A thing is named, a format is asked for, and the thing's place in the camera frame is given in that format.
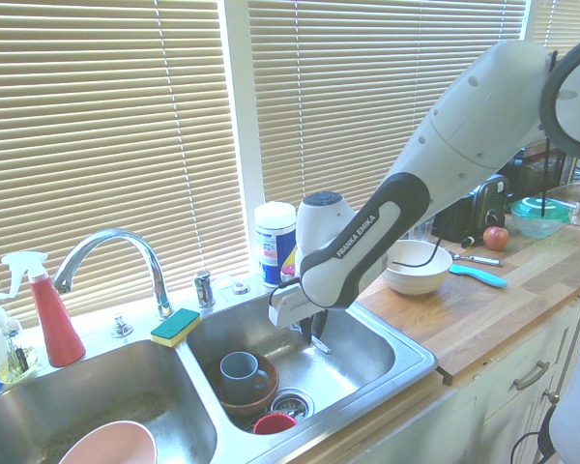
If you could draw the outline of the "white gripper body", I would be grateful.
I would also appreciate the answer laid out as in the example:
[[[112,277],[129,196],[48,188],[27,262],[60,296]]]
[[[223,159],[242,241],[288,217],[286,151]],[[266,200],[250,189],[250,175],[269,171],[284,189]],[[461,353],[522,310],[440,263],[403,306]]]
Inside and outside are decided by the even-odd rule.
[[[275,289],[270,295],[269,320],[277,328],[285,328],[323,311],[312,303],[299,283]]]

